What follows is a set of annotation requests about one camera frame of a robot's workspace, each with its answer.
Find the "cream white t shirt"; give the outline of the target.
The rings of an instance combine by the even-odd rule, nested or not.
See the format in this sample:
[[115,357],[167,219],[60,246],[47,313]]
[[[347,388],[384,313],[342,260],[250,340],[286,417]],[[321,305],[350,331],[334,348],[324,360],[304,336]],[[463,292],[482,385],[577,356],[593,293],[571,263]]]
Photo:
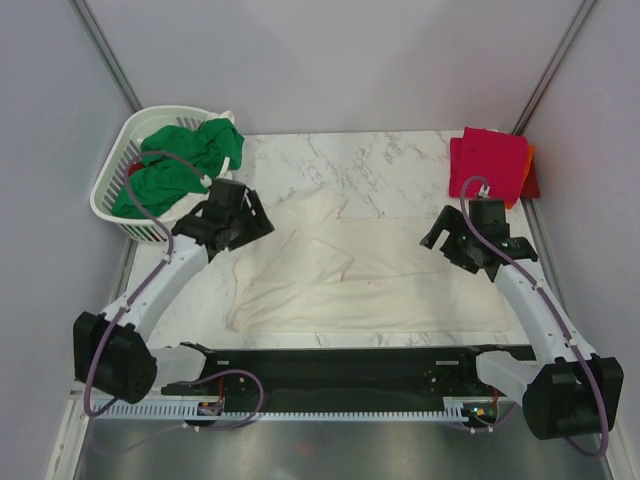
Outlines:
[[420,246],[420,218],[344,218],[346,198],[300,192],[266,209],[274,232],[242,248],[227,317],[237,332],[491,332],[506,303],[482,275]]

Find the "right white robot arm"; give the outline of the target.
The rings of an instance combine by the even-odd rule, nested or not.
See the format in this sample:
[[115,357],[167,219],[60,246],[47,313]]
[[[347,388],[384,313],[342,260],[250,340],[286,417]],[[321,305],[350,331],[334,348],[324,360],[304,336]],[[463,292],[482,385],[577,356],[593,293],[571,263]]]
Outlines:
[[571,323],[549,290],[538,256],[524,237],[514,237],[503,201],[475,198],[460,208],[446,205],[423,237],[453,265],[484,271],[516,314],[536,362],[526,364],[494,348],[458,368],[458,381],[477,394],[496,388],[517,403],[540,440],[612,430],[624,373],[614,357],[602,357]]

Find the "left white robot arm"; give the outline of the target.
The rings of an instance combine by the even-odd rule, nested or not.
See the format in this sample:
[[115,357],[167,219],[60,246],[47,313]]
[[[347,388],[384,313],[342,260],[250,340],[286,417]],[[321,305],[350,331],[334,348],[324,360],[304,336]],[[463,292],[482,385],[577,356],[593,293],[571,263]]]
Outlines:
[[187,383],[208,393],[219,369],[191,344],[152,350],[147,342],[172,301],[214,257],[274,231],[258,193],[217,179],[206,200],[174,225],[167,251],[135,287],[100,313],[83,312],[73,325],[74,373],[85,386],[84,400],[98,389],[135,404],[156,388]]

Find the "folded dark red t shirt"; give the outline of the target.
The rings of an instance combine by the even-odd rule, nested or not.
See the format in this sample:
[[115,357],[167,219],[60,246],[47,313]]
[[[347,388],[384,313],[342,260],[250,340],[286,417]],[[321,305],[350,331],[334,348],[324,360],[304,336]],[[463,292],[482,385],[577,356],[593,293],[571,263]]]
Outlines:
[[541,195],[540,187],[537,179],[536,167],[534,161],[530,162],[527,174],[524,178],[520,197],[522,199],[537,199]]

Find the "white plastic laundry basket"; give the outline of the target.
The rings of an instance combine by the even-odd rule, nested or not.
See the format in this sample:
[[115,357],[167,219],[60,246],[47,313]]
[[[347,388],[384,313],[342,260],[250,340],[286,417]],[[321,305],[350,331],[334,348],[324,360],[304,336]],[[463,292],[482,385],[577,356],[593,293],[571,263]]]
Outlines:
[[152,221],[111,214],[124,180],[128,177],[130,163],[139,154],[142,141],[160,128],[176,125],[197,130],[203,122],[216,118],[227,118],[235,123],[231,110],[216,113],[181,105],[153,106],[134,113],[122,126],[92,188],[89,202],[94,214],[121,228],[134,241],[164,243],[166,235]]

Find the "folded magenta t shirt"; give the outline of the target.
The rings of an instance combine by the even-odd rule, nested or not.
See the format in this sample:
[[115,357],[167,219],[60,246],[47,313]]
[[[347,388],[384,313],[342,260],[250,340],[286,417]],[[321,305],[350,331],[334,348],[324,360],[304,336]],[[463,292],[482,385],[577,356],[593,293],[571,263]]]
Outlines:
[[522,136],[466,127],[461,137],[454,137],[449,142],[449,196],[459,198],[463,184],[473,176],[482,176],[489,183],[493,161],[502,155],[516,159],[527,153],[528,145],[528,140]]

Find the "green t shirt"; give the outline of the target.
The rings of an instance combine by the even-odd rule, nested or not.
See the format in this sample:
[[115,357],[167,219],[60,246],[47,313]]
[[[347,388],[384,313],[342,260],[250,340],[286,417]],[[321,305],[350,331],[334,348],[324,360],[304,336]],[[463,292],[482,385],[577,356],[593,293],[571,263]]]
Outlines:
[[142,219],[144,215],[135,206],[140,203],[160,217],[186,195],[205,194],[200,178],[216,178],[225,160],[229,169],[239,169],[243,145],[244,137],[227,118],[208,120],[197,130],[176,125],[159,129],[143,140],[145,155],[135,162],[145,167],[128,176],[130,187],[118,194],[112,215]]

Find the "folded orange t shirt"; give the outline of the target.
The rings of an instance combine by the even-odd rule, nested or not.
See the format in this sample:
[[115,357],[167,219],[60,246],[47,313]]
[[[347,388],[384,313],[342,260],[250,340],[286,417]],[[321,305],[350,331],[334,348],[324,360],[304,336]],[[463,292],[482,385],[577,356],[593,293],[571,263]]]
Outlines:
[[529,144],[527,153],[516,159],[502,155],[493,161],[489,170],[489,194],[502,200],[507,209],[512,209],[520,200],[524,178],[531,161],[534,161],[535,146]]

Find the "red t shirt in basket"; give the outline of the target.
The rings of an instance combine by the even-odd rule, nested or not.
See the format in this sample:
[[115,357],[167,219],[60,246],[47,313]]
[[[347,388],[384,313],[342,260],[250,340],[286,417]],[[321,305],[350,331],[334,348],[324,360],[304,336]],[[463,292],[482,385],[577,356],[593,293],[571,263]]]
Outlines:
[[142,170],[145,167],[145,165],[141,162],[135,162],[133,163],[129,168],[128,168],[128,176],[131,177],[132,175],[134,175],[135,173],[137,173],[138,171]]

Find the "right corner metal profile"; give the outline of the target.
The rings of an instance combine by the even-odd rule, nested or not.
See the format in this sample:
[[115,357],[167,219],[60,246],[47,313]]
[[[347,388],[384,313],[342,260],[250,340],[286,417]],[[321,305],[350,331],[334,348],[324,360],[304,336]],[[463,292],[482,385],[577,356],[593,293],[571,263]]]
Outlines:
[[535,113],[545,98],[561,67],[568,59],[571,49],[578,41],[591,16],[599,6],[599,0],[582,0],[571,17],[564,33],[557,43],[549,61],[529,95],[511,133],[523,136],[531,123]]

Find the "corner metal profile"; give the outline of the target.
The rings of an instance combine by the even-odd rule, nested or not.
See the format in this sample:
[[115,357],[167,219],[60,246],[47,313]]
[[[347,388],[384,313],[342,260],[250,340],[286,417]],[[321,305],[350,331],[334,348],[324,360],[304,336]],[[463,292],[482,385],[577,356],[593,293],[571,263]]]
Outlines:
[[523,136],[531,123],[535,113],[545,98],[561,67],[568,59],[571,49],[578,41],[591,16],[599,6],[599,0],[582,0],[571,17],[564,33],[557,43],[549,61],[529,95],[511,133]]
[[102,29],[90,3],[86,0],[70,0],[70,6],[78,17],[86,34],[98,52],[104,66],[125,102],[136,112],[142,109],[142,103],[118,60],[110,42]]

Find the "left corner metal profile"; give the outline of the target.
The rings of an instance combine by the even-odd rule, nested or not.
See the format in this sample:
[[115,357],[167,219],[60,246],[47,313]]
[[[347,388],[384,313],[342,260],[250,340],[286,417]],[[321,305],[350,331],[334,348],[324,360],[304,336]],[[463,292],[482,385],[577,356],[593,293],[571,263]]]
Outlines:
[[86,34],[98,52],[104,66],[125,102],[136,112],[142,109],[142,103],[118,60],[110,42],[102,29],[90,3],[86,0],[70,0],[70,6],[78,17]]

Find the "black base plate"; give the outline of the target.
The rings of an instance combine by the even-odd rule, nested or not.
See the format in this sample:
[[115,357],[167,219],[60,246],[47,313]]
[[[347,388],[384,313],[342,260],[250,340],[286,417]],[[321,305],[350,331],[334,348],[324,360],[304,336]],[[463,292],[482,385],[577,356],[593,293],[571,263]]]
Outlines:
[[221,394],[237,407],[429,407],[444,397],[491,397],[475,358],[488,345],[358,349],[209,350],[200,385],[164,395]]

